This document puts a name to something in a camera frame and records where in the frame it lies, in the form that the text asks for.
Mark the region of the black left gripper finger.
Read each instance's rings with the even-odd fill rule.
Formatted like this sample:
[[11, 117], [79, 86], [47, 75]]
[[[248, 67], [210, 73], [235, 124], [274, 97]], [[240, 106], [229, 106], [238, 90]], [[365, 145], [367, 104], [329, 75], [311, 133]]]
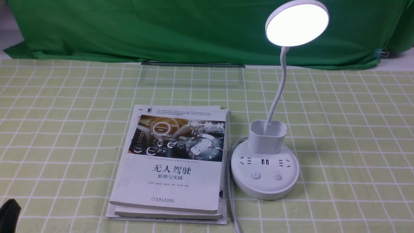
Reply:
[[22, 208], [16, 199], [7, 200], [0, 209], [0, 232], [15, 233]]

